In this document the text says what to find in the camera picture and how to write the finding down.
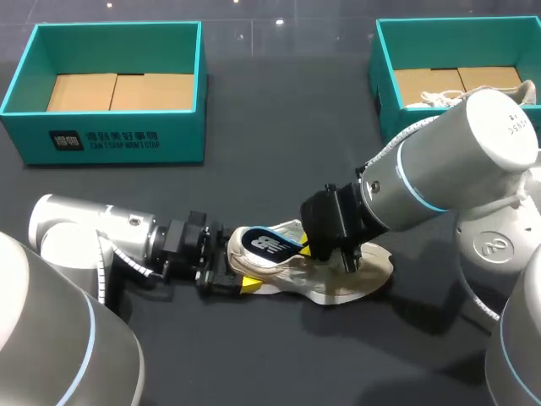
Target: logo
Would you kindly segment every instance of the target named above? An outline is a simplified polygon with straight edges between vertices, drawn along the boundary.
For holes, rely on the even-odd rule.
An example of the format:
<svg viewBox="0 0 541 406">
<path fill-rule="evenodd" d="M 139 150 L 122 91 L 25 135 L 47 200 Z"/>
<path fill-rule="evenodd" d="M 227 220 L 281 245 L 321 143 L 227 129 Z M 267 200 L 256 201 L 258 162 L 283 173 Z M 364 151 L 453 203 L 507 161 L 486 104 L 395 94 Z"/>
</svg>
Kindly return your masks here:
<svg viewBox="0 0 541 406">
<path fill-rule="evenodd" d="M 85 149 L 77 131 L 49 131 L 49 135 L 58 151 L 83 151 Z"/>
<path fill-rule="evenodd" d="M 515 254 L 513 243 L 503 234 L 492 231 L 480 233 L 473 241 L 477 255 L 487 262 L 502 264 Z"/>
<path fill-rule="evenodd" d="M 279 241 L 276 241 L 275 239 L 272 239 L 271 237 L 266 237 L 264 235 L 259 237 L 258 239 L 253 240 L 251 244 L 256 248 L 267 251 L 271 254 L 275 254 L 276 252 L 289 249 L 287 245 L 280 244 Z"/>
</svg>

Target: yellow shoe part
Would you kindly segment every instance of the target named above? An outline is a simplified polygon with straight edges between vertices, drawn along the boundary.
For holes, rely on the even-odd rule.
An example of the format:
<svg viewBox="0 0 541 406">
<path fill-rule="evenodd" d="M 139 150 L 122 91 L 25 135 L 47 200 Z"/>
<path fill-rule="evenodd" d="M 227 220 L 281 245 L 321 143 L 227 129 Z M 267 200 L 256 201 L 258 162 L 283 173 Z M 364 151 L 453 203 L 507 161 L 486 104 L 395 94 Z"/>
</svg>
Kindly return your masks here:
<svg viewBox="0 0 541 406">
<path fill-rule="evenodd" d="M 308 241 L 308 237 L 306 235 L 306 233 L 303 234 L 303 237 L 301 237 L 301 240 L 299 241 L 300 244 L 304 244 Z M 310 256 L 310 246 L 307 245 L 305 246 L 302 250 L 300 250 L 299 252 L 300 255 L 306 255 L 306 256 Z"/>
<path fill-rule="evenodd" d="M 243 286 L 240 288 L 241 294 L 252 294 L 261 288 L 263 281 L 253 279 L 252 277 L 243 277 Z"/>
</svg>

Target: teal box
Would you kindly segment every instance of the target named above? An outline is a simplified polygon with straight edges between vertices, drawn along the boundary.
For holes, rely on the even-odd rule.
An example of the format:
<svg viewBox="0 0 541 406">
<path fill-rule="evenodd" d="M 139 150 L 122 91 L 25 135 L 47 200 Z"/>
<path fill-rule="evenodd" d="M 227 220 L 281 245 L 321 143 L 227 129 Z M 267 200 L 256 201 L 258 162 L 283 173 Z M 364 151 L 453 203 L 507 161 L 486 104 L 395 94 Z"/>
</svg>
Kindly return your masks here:
<svg viewBox="0 0 541 406">
<path fill-rule="evenodd" d="M 37 25 L 0 106 L 26 164 L 202 162 L 200 22 Z M 191 110 L 47 112 L 58 74 L 193 74 Z"/>
<path fill-rule="evenodd" d="M 369 63 L 370 91 L 384 142 L 446 107 L 406 108 L 394 74 L 399 69 L 514 66 L 521 80 L 541 86 L 538 17 L 378 19 Z M 522 107 L 541 129 L 541 106 Z"/>
</svg>

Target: cardboard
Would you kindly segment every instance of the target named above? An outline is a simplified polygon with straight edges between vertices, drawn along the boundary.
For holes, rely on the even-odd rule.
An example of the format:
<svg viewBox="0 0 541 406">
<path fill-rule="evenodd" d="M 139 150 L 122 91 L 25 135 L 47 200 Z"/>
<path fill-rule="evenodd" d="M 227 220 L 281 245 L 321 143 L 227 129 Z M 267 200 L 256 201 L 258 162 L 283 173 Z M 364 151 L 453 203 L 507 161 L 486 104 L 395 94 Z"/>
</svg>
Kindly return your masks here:
<svg viewBox="0 0 541 406">
<path fill-rule="evenodd" d="M 145 74 L 145 110 L 191 110 L 194 99 L 192 74 Z"/>
<path fill-rule="evenodd" d="M 142 74 L 120 74 L 112 95 L 111 110 L 143 110 L 141 94 L 145 84 Z"/>
<path fill-rule="evenodd" d="M 518 72 L 512 66 L 459 68 L 458 73 L 466 91 L 472 91 L 480 86 L 509 88 L 517 87 L 521 84 Z"/>
<path fill-rule="evenodd" d="M 192 74 L 120 74 L 111 110 L 191 110 Z"/>
<path fill-rule="evenodd" d="M 402 69 L 395 76 L 405 107 L 422 102 L 423 91 L 464 91 L 457 69 Z"/>
<path fill-rule="evenodd" d="M 107 111 L 116 80 L 116 74 L 60 74 L 47 111 Z"/>
</svg>

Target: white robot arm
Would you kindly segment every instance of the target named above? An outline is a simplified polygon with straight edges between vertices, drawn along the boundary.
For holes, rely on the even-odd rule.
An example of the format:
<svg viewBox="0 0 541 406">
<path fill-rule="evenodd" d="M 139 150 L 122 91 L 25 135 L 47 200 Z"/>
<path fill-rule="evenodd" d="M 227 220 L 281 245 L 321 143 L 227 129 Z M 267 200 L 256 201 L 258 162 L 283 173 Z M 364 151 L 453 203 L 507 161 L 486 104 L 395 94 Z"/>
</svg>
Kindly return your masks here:
<svg viewBox="0 0 541 406">
<path fill-rule="evenodd" d="M 479 91 L 399 134 L 359 168 L 358 183 L 327 185 L 301 206 L 311 255 L 326 260 L 340 249 L 352 272 L 359 244 L 448 210 L 461 213 L 462 253 L 485 270 L 517 277 L 530 261 L 502 315 L 494 315 L 485 369 L 499 406 L 541 404 L 541 221 L 527 195 L 537 155 L 524 111 L 497 91 Z"/>
</svg>

